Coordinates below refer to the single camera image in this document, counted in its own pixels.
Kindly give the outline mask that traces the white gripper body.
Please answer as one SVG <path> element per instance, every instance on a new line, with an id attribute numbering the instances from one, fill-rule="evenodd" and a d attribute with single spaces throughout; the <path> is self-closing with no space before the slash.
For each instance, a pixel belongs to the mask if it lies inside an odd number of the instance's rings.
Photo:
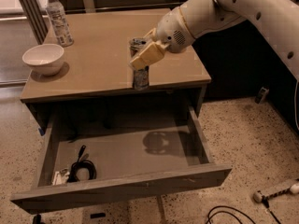
<path id="1" fill-rule="evenodd" d="M 180 7 L 163 16 L 156 27 L 156 39 L 168 45 L 168 50 L 179 53 L 191 45 L 195 38 L 190 33 Z"/>

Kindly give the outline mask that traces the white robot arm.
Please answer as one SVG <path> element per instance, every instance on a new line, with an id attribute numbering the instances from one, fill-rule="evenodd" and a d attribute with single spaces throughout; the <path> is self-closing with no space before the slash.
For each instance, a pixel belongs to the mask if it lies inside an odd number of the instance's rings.
<path id="1" fill-rule="evenodd" d="M 188 0 L 165 14 L 130 61 L 136 70 L 178 53 L 195 39 L 250 21 L 299 78 L 299 6 L 291 0 Z"/>

